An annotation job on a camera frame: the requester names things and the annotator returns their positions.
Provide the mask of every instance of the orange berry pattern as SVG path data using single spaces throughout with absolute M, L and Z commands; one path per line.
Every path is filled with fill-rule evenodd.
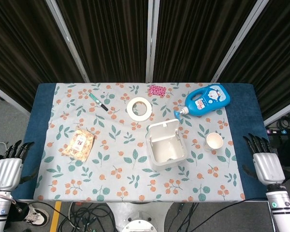
M 57 84 L 34 198 L 76 202 L 242 200 L 245 196 L 224 108 L 199 117 L 183 115 L 177 132 L 186 145 L 187 159 L 177 167 L 159 172 L 151 169 L 145 139 L 149 125 L 174 119 L 173 110 L 185 106 L 187 95 L 208 84 L 159 83 L 166 87 L 163 97 L 150 95 L 150 85 Z M 148 120 L 137 122 L 128 116 L 127 103 L 134 97 L 146 97 L 151 103 Z M 79 128 L 95 137 L 85 162 L 61 156 Z M 224 144 L 218 150 L 205 151 L 204 141 L 211 132 L 219 133 Z

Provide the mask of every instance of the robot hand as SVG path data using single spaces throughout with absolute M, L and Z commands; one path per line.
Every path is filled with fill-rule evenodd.
M 269 142 L 249 134 L 252 142 L 245 136 L 251 150 L 258 179 L 267 186 L 266 197 L 272 215 L 280 232 L 290 232 L 290 198 L 281 184 L 285 180 L 278 156 L 273 153 Z
M 10 146 L 4 153 L 3 159 L 0 160 L 0 232 L 3 231 L 11 203 L 21 212 L 21 208 L 11 196 L 19 184 L 23 163 L 27 156 L 28 150 L 34 142 L 24 143 L 19 150 L 21 140 Z

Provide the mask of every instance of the green marker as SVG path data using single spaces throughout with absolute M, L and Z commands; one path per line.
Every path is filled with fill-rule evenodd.
M 105 111 L 108 111 L 105 105 L 102 104 L 101 101 L 99 101 L 92 93 L 89 93 L 89 96 L 99 105 L 101 106 Z

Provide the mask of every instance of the yellow floor stripe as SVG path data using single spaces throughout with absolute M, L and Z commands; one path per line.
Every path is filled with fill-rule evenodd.
M 56 202 L 55 203 L 55 209 L 57 209 L 60 212 L 60 208 L 61 208 L 61 202 Z M 50 226 L 50 231 L 49 232 L 56 232 L 57 231 L 59 215 L 60 214 L 54 210 L 52 225 Z

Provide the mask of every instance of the blue plastic bottle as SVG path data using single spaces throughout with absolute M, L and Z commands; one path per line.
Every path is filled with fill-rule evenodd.
M 193 100 L 193 98 L 200 94 L 199 98 Z M 226 106 L 230 103 L 230 100 L 229 94 L 222 85 L 213 84 L 188 94 L 185 100 L 185 107 L 181 111 L 174 111 L 174 116 L 178 120 L 180 120 L 180 115 L 202 116 L 210 111 Z

